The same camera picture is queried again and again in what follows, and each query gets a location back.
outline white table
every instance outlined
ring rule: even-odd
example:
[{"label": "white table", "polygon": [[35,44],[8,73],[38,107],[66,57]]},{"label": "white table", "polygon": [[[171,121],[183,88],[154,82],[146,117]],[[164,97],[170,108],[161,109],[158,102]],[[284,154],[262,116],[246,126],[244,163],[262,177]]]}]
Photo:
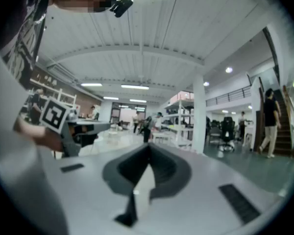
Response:
[{"label": "white table", "polygon": [[152,132],[152,142],[156,143],[156,139],[158,139],[162,141],[161,143],[163,143],[163,140],[168,141],[171,136],[172,135],[168,132]]}]

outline black t-shirt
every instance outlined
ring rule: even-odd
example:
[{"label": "black t-shirt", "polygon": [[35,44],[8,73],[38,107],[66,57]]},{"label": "black t-shirt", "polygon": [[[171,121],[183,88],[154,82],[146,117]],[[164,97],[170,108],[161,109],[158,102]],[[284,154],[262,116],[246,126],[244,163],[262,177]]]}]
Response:
[{"label": "black t-shirt", "polygon": [[30,111],[30,117],[31,118],[39,118],[40,113],[33,107],[34,103],[37,104],[39,108],[41,108],[41,101],[40,101],[40,96],[38,93],[35,93],[35,95],[31,98],[31,111]]},{"label": "black t-shirt", "polygon": [[275,101],[267,98],[264,103],[265,126],[276,125],[276,121],[275,121],[275,117],[273,113],[274,111],[277,111]]}]

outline black chair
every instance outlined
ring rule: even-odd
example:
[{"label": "black chair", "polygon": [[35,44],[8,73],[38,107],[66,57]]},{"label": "black chair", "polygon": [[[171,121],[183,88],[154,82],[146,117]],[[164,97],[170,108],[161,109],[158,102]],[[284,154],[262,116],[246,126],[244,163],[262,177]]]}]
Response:
[{"label": "black chair", "polygon": [[235,122],[233,121],[232,117],[225,117],[222,121],[222,133],[221,133],[221,140],[223,143],[219,143],[218,148],[222,147],[220,150],[224,151],[224,148],[228,147],[231,152],[234,151],[234,143],[231,142],[234,140],[234,127]]}]

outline black slot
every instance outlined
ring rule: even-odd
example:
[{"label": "black slot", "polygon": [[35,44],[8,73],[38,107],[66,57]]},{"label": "black slot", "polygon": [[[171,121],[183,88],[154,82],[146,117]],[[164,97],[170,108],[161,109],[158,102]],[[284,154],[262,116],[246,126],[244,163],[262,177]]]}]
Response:
[{"label": "black slot", "polygon": [[244,224],[247,224],[260,215],[260,212],[234,185],[220,186],[219,190]]},{"label": "black slot", "polygon": [[69,165],[69,166],[66,166],[66,167],[62,167],[61,171],[63,173],[66,173],[66,172],[77,170],[77,169],[80,169],[80,168],[83,168],[83,167],[84,167],[84,165],[82,165],[82,164],[73,164],[73,165]]}]

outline ceiling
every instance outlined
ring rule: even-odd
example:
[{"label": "ceiling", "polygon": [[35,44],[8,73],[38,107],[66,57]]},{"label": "ceiling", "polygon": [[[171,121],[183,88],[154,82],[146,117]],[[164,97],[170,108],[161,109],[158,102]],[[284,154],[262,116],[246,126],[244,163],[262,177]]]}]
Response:
[{"label": "ceiling", "polygon": [[[100,82],[102,87],[88,88],[99,96],[162,103],[188,88],[197,72],[217,84],[225,66],[247,69],[242,62],[263,36],[243,45],[267,25],[266,10],[256,0],[134,0],[117,19],[109,11],[50,6],[39,66],[67,83]],[[258,54],[267,57],[261,48]]]},{"label": "ceiling", "polygon": [[251,104],[245,104],[245,105],[240,105],[235,107],[224,108],[220,110],[214,110],[214,111],[211,111],[211,113],[224,114],[222,110],[227,110],[229,114],[231,114],[231,112],[236,112],[236,114],[240,115],[242,111],[244,111],[245,113],[251,112],[251,109],[248,108],[249,105]]}]

